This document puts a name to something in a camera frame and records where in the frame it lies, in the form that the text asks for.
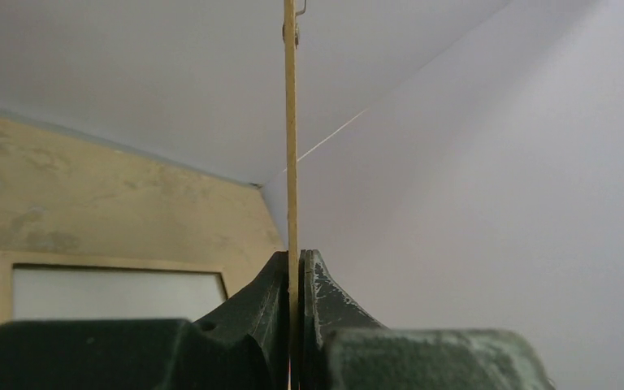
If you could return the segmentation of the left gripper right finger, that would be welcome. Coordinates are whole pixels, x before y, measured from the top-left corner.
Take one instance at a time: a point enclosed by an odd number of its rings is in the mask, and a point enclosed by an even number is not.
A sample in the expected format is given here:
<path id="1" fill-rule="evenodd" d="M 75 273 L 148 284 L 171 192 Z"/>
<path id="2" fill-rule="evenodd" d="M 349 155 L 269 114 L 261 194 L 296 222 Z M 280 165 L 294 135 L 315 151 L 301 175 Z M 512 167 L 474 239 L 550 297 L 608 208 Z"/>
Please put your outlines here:
<path id="1" fill-rule="evenodd" d="M 503 329 L 384 326 L 331 276 L 321 253 L 300 256 L 301 389 L 553 389 L 525 338 Z"/>

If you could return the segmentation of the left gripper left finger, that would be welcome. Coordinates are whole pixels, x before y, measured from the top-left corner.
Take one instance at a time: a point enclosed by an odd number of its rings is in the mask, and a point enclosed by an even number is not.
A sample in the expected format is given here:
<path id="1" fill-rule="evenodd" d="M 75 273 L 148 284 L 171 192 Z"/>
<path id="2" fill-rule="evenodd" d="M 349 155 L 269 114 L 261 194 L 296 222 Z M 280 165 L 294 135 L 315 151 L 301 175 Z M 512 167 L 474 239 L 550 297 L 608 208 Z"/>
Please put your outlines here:
<path id="1" fill-rule="evenodd" d="M 288 255 L 209 314 L 0 325 L 0 389 L 285 389 Z"/>

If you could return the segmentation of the wooden picture frame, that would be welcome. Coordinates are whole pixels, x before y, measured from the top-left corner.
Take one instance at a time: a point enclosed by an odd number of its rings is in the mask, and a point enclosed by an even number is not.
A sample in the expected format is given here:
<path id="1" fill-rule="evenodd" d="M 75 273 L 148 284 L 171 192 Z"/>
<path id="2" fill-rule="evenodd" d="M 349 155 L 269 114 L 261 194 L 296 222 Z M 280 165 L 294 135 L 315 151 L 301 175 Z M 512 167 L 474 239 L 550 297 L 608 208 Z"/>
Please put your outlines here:
<path id="1" fill-rule="evenodd" d="M 12 318 L 14 309 L 14 276 L 15 271 L 20 268 L 88 268 L 211 273 L 220 276 L 226 300 L 231 294 L 225 270 L 221 266 L 212 264 L 0 250 L 0 324 L 14 320 Z"/>

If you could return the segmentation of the brown backing board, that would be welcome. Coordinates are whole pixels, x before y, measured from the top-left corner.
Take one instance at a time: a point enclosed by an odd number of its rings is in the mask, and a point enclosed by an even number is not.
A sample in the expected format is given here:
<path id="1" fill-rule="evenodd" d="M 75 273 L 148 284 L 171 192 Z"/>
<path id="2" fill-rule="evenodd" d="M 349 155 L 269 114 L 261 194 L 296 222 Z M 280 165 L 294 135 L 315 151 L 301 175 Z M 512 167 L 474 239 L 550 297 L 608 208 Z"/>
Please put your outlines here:
<path id="1" fill-rule="evenodd" d="M 300 250 L 297 206 L 297 46 L 298 11 L 294 0 L 284 0 L 284 70 L 286 114 L 286 174 L 288 233 L 288 299 L 290 388 L 301 387 Z"/>

